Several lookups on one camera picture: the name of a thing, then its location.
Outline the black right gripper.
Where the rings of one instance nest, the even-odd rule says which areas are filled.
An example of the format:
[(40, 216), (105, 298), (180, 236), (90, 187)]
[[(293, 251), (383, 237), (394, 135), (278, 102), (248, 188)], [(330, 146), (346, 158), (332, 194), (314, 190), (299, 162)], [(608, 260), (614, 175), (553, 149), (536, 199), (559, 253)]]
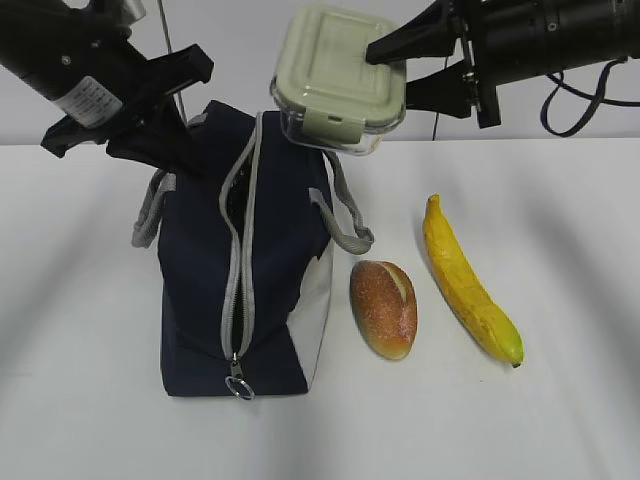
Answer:
[(448, 57), (460, 38), (463, 59), (406, 85), (407, 110), (469, 118), (476, 111), (481, 129), (499, 126), (496, 81), (491, 73), (489, 27), (481, 1), (431, 3), (405, 25), (370, 43), (369, 64), (390, 64), (414, 58)]

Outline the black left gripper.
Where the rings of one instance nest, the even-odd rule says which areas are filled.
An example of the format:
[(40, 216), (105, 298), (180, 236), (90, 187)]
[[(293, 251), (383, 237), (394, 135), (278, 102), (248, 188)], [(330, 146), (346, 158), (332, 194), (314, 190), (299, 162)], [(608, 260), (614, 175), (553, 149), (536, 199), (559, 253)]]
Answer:
[(62, 158), (86, 142), (105, 144), (114, 158), (162, 171), (203, 176), (206, 165), (174, 95), (212, 77), (214, 62), (197, 45), (146, 59), (128, 45), (122, 53), (90, 48), (89, 70), (52, 102), (64, 117), (41, 146)]

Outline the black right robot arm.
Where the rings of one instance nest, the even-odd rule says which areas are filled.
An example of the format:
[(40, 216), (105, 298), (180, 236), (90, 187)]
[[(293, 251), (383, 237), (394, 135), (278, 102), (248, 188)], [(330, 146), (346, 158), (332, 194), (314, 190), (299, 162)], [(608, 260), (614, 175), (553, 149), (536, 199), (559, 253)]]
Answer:
[(407, 109), (500, 125), (497, 89), (530, 78), (639, 56), (636, 1), (435, 1), (370, 43), (366, 61), (462, 60), (407, 83)]

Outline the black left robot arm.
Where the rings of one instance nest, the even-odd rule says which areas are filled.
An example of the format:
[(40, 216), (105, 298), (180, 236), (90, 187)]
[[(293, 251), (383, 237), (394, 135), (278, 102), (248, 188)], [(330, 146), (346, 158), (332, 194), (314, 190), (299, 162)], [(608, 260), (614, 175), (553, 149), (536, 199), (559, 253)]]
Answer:
[(56, 157), (94, 143), (114, 158), (201, 175), (174, 97), (209, 82), (214, 62), (197, 44), (146, 58), (130, 42), (145, 14), (139, 1), (4, 1), (1, 64), (64, 112), (41, 140)]

